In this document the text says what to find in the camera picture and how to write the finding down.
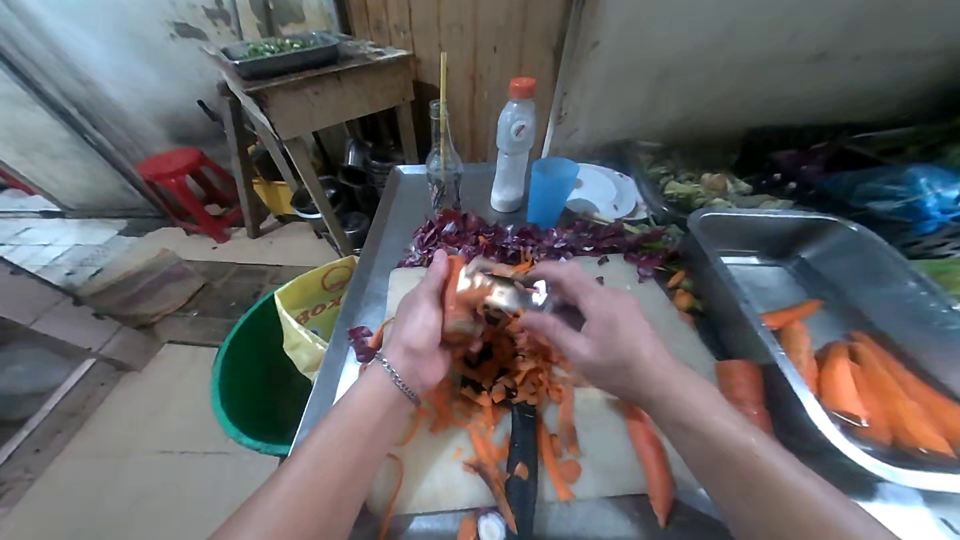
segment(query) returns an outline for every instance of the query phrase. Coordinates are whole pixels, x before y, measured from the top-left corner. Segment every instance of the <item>glass bottle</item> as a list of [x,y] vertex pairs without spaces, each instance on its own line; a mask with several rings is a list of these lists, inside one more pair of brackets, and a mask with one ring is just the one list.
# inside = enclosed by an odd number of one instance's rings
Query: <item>glass bottle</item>
[[[460,180],[464,176],[464,163],[453,148],[450,134],[450,117],[444,111],[440,119],[440,100],[430,102],[430,131],[433,146],[426,157],[426,179],[430,187],[430,203],[434,212],[442,209],[460,209]],[[444,143],[441,152],[440,128],[444,126]]]

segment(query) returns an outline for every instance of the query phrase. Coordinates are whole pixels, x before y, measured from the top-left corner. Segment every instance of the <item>white cutting board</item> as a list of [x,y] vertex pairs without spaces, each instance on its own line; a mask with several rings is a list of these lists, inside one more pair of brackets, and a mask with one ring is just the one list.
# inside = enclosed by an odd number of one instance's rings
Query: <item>white cutting board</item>
[[[577,257],[573,260],[591,275],[603,276],[604,286],[623,289],[638,297],[654,330],[673,355],[716,383],[713,371],[715,359],[697,332],[679,317],[666,294],[653,281],[638,283],[636,268],[624,262],[622,256],[609,257],[610,262],[603,266],[597,265],[597,258]],[[400,299],[420,281],[424,272],[424,268],[397,268],[391,273],[386,317],[396,313]],[[570,486],[577,499],[646,493],[646,477],[615,401],[609,394],[595,388],[575,390],[574,421],[584,454],[580,458],[583,474],[577,483]],[[547,408],[545,420],[551,431],[556,432],[556,405]],[[507,414],[497,427],[494,443],[499,444],[509,430],[510,415]],[[678,488],[699,487],[669,441],[663,438],[663,442]],[[454,457],[457,449],[460,449],[460,455]],[[403,460],[404,466],[403,486],[396,498],[395,514],[493,505],[493,497],[483,480],[463,469],[463,460],[473,456],[465,430],[453,427],[432,434],[427,430],[425,421],[406,446],[394,448],[392,452]],[[396,464],[388,459],[377,471],[367,498],[368,506],[377,514],[384,513],[396,489],[396,470]],[[540,500],[556,501],[557,493],[542,463],[539,470]]]

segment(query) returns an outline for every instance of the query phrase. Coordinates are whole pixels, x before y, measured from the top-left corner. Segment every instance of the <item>silver bracelet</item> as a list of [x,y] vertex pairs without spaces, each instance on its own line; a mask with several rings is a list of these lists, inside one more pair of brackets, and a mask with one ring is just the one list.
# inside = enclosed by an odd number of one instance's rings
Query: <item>silver bracelet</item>
[[414,405],[420,406],[420,396],[418,396],[417,392],[414,392],[413,389],[411,389],[410,386],[407,386],[407,383],[400,378],[400,374],[396,372],[394,366],[390,365],[390,362],[387,361],[387,358],[383,355],[383,353],[377,351],[376,355],[373,356],[373,359],[379,360],[380,365],[383,366],[383,369],[387,370],[387,374],[390,375],[390,378],[394,381],[396,387],[399,388],[400,391],[406,395],[406,397],[410,398],[410,401],[412,401]]

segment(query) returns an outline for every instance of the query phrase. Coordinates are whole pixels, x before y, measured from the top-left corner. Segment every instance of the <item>wooden table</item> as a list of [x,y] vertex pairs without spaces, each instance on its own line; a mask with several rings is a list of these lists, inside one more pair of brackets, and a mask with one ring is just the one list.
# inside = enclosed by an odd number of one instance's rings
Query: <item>wooden table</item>
[[262,81],[240,79],[222,57],[214,56],[230,90],[223,96],[224,128],[233,154],[233,174],[246,218],[247,235],[251,238],[259,235],[259,226],[252,218],[256,194],[252,188],[252,164],[239,131],[243,129],[241,110],[247,113],[283,180],[291,190],[296,190],[300,185],[280,145],[286,149],[300,180],[324,216],[341,255],[349,255],[353,246],[340,221],[330,219],[335,215],[333,207],[310,162],[309,146],[304,138],[323,128],[393,109],[404,160],[418,161],[410,106],[414,99],[413,53],[353,39],[346,39],[338,48],[340,59],[336,64]]

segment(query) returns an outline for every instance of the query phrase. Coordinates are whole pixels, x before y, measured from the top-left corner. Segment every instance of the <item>red cabbage scraps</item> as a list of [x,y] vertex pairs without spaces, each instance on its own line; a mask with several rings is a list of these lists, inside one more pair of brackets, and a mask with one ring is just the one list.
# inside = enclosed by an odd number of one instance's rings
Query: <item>red cabbage scraps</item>
[[443,210],[414,232],[414,240],[397,266],[426,266],[438,249],[467,260],[483,256],[506,264],[520,264],[524,251],[535,261],[622,253],[636,265],[637,279],[642,282],[653,277],[655,268],[663,265],[674,247],[664,229],[634,234],[622,223],[578,220],[570,227],[542,230],[532,224],[490,224],[473,212]]
[[350,346],[357,355],[357,361],[365,364],[373,360],[376,350],[367,345],[367,341],[373,336],[373,332],[367,327],[353,327],[347,331],[347,338],[350,340]]

